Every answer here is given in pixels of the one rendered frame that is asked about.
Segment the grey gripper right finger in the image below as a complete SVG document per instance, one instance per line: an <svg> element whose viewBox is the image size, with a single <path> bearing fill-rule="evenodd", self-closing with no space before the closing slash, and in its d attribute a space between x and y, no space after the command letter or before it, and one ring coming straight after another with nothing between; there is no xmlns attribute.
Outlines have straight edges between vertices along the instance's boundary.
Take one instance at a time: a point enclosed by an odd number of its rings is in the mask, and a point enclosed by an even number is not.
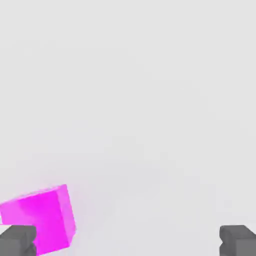
<svg viewBox="0 0 256 256"><path fill-rule="evenodd" d="M222 225L219 256L256 256L256 234L245 225Z"/></svg>

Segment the small magenta cube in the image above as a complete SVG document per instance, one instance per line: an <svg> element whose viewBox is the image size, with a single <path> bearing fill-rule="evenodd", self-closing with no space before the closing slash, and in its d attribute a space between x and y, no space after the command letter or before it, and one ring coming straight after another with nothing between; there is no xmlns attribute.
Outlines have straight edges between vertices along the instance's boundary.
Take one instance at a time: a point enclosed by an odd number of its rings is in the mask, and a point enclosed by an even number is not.
<svg viewBox="0 0 256 256"><path fill-rule="evenodd" d="M36 227L36 256L70 247L76 233L66 184L0 203L0 217L4 225Z"/></svg>

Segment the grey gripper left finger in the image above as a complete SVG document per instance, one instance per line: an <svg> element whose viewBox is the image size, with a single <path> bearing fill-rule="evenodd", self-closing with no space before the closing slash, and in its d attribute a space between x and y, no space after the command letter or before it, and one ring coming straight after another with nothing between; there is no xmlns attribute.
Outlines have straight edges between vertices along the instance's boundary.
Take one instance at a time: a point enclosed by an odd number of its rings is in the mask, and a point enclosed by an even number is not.
<svg viewBox="0 0 256 256"><path fill-rule="evenodd" d="M0 224L0 256L37 256L33 225Z"/></svg>

